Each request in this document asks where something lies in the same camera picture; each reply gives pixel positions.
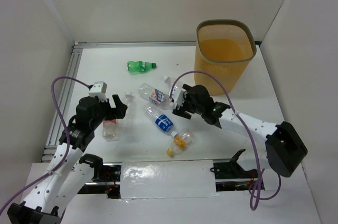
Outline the clear bottle white cap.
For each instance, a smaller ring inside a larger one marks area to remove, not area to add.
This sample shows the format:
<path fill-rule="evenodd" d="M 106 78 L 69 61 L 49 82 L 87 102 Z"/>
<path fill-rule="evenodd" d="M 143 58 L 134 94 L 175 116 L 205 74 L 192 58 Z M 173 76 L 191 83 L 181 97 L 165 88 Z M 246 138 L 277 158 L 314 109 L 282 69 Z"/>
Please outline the clear bottle white cap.
<path fill-rule="evenodd" d="M 163 82 L 166 84 L 166 86 L 171 89 L 174 85 L 175 82 L 175 78 L 173 77 L 168 77 L 168 76 L 162 76 L 162 80 Z M 175 89 L 177 88 L 182 88 L 183 83 L 181 81 L 177 81 L 176 85 L 175 85 Z"/>
<path fill-rule="evenodd" d="M 135 114 L 135 96 L 132 92 L 128 91 L 125 93 L 122 99 L 123 104 L 127 106 L 125 117 L 121 120 L 122 129 L 131 128 L 133 125 L 134 114 Z"/>

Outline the clear bottle orange white label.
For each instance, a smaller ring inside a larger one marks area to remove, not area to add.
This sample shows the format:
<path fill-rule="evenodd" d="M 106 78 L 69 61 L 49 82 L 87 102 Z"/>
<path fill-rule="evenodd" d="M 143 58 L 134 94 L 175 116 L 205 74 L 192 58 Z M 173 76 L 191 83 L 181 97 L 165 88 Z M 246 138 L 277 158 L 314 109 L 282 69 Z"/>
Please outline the clear bottle orange white label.
<path fill-rule="evenodd" d="M 173 108 L 173 103 L 170 101 L 168 94 L 146 83 L 139 87 L 138 93 L 142 99 L 149 101 L 163 110 L 170 110 Z"/>

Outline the clear bottle red label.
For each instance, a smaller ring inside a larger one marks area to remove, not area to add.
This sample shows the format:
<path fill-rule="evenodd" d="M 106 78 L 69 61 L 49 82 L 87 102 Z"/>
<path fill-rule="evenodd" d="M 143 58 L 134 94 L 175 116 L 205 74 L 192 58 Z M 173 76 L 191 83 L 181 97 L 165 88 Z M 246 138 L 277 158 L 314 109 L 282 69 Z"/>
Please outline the clear bottle red label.
<path fill-rule="evenodd" d="M 102 123 L 102 136 L 107 141 L 114 141 L 117 134 L 117 121 L 104 120 Z"/>

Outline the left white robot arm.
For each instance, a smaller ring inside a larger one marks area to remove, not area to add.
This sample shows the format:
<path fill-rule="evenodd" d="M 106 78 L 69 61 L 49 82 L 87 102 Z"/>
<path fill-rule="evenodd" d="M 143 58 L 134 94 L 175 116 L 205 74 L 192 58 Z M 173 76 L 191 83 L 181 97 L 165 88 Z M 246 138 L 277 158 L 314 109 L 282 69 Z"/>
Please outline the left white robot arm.
<path fill-rule="evenodd" d="M 97 96 L 79 100 L 43 179 L 32 184 L 32 191 L 21 203 L 8 208 L 11 223 L 61 223 L 68 204 L 84 184 L 102 179 L 103 159 L 85 150 L 103 121 L 125 117 L 127 105 L 118 95 L 112 99 L 113 107 L 108 99 Z"/>

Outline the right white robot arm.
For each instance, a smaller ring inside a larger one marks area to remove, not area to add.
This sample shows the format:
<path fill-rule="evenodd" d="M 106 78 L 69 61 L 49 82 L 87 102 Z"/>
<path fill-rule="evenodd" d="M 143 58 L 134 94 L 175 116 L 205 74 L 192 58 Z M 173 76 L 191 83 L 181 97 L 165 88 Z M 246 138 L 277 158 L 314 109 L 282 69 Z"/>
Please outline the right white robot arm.
<path fill-rule="evenodd" d="M 278 175 L 290 177 L 300 165 L 308 150 L 292 124 L 269 123 L 254 117 L 233 111 L 231 106 L 214 101 L 202 85 L 171 87 L 173 114 L 190 119 L 198 114 L 209 125 L 222 130 L 230 130 L 242 136 L 253 137 L 256 144 L 266 148 L 263 169 L 272 169 Z"/>

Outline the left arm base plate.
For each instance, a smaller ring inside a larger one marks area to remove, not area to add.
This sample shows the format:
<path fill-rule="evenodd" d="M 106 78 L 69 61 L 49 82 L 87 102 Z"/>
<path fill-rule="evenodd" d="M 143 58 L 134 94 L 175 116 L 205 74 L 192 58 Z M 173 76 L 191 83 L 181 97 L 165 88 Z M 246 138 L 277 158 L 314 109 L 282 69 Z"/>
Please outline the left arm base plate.
<path fill-rule="evenodd" d="M 120 199 L 121 168 L 122 163 L 104 163 L 98 178 L 86 182 L 78 194 L 101 194 L 108 199 Z"/>

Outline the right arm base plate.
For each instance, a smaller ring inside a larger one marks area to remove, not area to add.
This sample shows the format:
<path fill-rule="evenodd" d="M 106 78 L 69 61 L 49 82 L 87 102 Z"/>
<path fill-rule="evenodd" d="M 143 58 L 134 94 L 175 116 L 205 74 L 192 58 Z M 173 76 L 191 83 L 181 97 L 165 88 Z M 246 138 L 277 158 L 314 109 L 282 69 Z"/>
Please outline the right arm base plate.
<path fill-rule="evenodd" d="M 214 174 L 217 192 L 248 191 L 250 186 L 256 182 L 258 178 L 257 170 L 245 171 L 238 164 L 238 159 L 243 152 L 245 152 L 244 149 L 237 151 L 228 161 L 213 162 L 210 172 Z"/>

